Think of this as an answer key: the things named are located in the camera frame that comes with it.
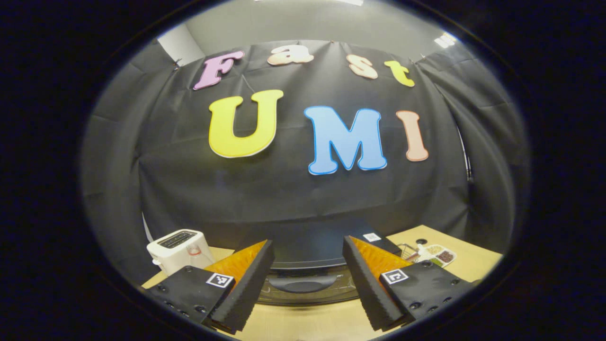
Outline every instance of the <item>white wall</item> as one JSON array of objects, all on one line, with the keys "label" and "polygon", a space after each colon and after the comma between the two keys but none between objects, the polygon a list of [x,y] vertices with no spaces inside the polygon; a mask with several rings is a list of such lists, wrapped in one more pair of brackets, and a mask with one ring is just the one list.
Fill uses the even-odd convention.
[{"label": "white wall", "polygon": [[391,2],[361,6],[334,0],[231,0],[186,23],[207,54],[266,41],[318,39],[347,42],[403,58],[442,50],[443,30]]},{"label": "white wall", "polygon": [[205,56],[185,23],[160,36],[158,42],[174,61],[181,58],[178,62],[179,66],[189,64]]}]

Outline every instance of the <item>white ceiling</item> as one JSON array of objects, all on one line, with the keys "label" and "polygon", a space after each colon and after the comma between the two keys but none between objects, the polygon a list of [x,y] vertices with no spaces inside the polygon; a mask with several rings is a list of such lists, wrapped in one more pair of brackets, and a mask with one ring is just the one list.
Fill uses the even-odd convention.
[{"label": "white ceiling", "polygon": [[205,55],[266,41],[318,39],[371,47],[416,61],[442,49],[438,26],[387,1],[231,0],[185,26]]}]

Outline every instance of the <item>food tray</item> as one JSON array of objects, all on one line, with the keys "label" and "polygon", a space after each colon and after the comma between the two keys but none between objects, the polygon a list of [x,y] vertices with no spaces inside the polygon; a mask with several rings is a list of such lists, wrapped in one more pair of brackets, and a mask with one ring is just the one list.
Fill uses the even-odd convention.
[{"label": "food tray", "polygon": [[423,260],[429,260],[435,263],[442,268],[446,267],[448,264],[452,263],[456,259],[456,253],[450,249],[443,247],[442,245],[428,245],[419,246],[419,257],[416,259],[417,262],[421,262]]}]

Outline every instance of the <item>ceiling light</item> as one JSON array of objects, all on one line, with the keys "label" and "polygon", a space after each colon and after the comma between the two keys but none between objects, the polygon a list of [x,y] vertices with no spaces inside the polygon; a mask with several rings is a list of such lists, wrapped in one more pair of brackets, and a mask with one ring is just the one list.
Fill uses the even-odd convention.
[{"label": "ceiling light", "polygon": [[440,45],[441,47],[443,47],[445,49],[448,47],[448,44],[446,42],[443,42],[442,39],[440,39],[440,38],[436,38],[433,41],[435,41],[438,45]]},{"label": "ceiling light", "polygon": [[455,38],[455,36],[451,35],[450,33],[444,32],[443,34],[444,36],[447,36],[450,40],[452,41],[456,41],[457,39]]},{"label": "ceiling light", "polygon": [[356,5],[356,6],[361,6],[362,3],[364,2],[364,0],[337,0],[337,1],[346,2],[348,4],[352,4],[352,5]]},{"label": "ceiling light", "polygon": [[441,37],[440,37],[440,40],[441,40],[441,41],[443,41],[443,42],[445,42],[446,44],[448,44],[448,46],[452,46],[452,45],[454,45],[454,44],[455,44],[455,42],[454,42],[454,41],[452,41],[452,40],[451,40],[449,37],[447,37],[447,36],[441,36]]}]

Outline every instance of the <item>wire basket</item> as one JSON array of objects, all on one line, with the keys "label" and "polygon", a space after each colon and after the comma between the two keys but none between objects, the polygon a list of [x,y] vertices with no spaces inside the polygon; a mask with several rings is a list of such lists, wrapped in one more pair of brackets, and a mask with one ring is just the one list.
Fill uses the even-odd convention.
[{"label": "wire basket", "polygon": [[420,257],[418,249],[415,249],[412,246],[405,244],[405,243],[398,244],[398,247],[400,249],[402,249],[402,255],[400,257],[402,257],[403,259],[405,259],[409,262],[412,262],[412,263],[417,262],[417,260]]}]

